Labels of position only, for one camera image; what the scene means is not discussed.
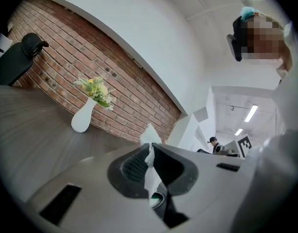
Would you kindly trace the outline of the white tissue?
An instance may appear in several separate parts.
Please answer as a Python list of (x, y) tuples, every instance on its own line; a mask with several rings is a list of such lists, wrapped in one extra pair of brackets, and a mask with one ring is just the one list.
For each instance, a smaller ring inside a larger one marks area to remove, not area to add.
[(148, 167), (145, 173), (144, 188), (148, 191), (148, 199), (151, 199), (152, 195), (157, 191), (159, 184), (162, 182), (161, 178), (154, 168), (155, 153), (154, 147), (152, 145), (153, 143), (161, 144), (162, 141), (151, 123), (147, 125), (145, 131), (141, 134), (140, 143), (149, 144), (149, 153), (144, 160)]

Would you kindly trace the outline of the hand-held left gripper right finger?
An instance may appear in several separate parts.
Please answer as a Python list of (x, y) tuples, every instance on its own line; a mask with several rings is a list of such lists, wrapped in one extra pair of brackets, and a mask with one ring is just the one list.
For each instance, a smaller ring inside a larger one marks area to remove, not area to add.
[(166, 188), (164, 217), (152, 220), (153, 231), (231, 231), (243, 197), (235, 187), (243, 160), (153, 146)]

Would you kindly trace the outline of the white vase with flowers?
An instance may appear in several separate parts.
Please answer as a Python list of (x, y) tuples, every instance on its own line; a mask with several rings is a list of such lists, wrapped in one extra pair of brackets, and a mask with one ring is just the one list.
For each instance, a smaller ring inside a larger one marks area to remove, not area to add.
[(94, 107), (98, 104), (105, 110), (112, 111), (116, 97), (110, 94), (114, 89), (108, 90), (104, 84), (103, 75), (92, 79), (78, 78), (73, 84), (80, 86), (88, 96), (84, 106), (73, 116), (71, 121), (71, 127), (74, 131), (84, 133), (90, 125)]

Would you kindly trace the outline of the blue hair clip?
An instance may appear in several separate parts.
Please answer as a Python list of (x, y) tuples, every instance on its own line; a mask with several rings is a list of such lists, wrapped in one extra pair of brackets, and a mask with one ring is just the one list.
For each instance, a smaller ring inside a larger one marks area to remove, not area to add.
[(241, 19), (246, 20), (250, 16), (253, 16), (255, 13), (259, 13), (259, 11), (254, 9), (253, 7), (245, 6), (241, 10)]

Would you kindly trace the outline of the dark wooden table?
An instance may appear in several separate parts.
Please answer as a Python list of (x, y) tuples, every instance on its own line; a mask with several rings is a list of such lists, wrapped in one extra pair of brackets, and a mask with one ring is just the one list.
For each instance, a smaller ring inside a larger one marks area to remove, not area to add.
[(0, 85), (0, 180), (12, 197), (26, 202), (79, 161), (132, 145), (95, 126), (77, 133), (72, 117), (40, 89)]

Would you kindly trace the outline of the black office chair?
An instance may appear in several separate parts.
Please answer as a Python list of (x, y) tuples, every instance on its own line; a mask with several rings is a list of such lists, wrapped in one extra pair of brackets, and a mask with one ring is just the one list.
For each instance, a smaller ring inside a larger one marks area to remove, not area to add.
[(33, 59), (49, 46), (35, 33), (26, 34), (0, 57), (0, 85), (12, 86), (33, 65)]

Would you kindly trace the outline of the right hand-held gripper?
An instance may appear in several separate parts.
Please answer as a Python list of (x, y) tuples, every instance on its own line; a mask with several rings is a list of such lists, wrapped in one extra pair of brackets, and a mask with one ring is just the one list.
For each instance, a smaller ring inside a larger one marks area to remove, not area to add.
[(237, 138), (237, 146), (241, 158), (245, 158), (248, 151), (252, 148), (250, 139), (247, 134)]

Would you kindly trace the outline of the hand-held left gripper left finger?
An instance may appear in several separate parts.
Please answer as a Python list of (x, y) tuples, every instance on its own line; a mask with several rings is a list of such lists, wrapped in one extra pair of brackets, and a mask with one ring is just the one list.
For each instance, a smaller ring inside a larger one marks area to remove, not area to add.
[[(109, 182), (117, 158), (143, 149), (133, 145), (86, 158), (47, 182), (27, 201), (26, 214), (42, 233), (165, 233), (168, 228), (147, 199), (131, 199)], [(40, 214), (67, 185), (81, 188), (58, 225)]]

